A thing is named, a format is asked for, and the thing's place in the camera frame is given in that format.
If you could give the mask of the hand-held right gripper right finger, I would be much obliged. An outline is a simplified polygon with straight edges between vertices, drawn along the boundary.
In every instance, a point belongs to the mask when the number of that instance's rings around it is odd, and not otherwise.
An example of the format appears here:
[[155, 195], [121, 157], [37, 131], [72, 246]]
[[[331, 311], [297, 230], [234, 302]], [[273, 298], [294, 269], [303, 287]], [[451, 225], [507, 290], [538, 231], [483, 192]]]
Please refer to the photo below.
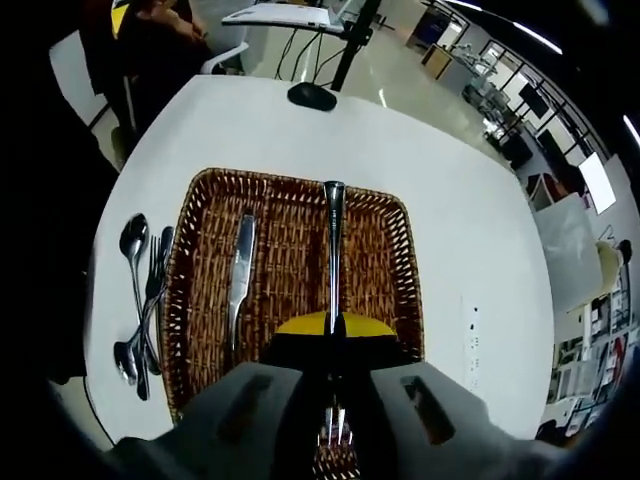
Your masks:
[[365, 479], [546, 479], [550, 448], [494, 425], [483, 401], [428, 363], [410, 363], [391, 329], [332, 319], [332, 366]]

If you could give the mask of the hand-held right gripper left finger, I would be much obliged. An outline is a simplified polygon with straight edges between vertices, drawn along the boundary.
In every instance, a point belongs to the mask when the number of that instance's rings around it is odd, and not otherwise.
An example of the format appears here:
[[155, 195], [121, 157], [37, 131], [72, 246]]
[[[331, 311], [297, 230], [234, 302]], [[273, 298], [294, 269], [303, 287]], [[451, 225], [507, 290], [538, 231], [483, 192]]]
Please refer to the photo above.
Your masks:
[[193, 397], [153, 440], [127, 437], [104, 456], [117, 479], [308, 479], [319, 443], [329, 316], [281, 325], [264, 363], [244, 362]]

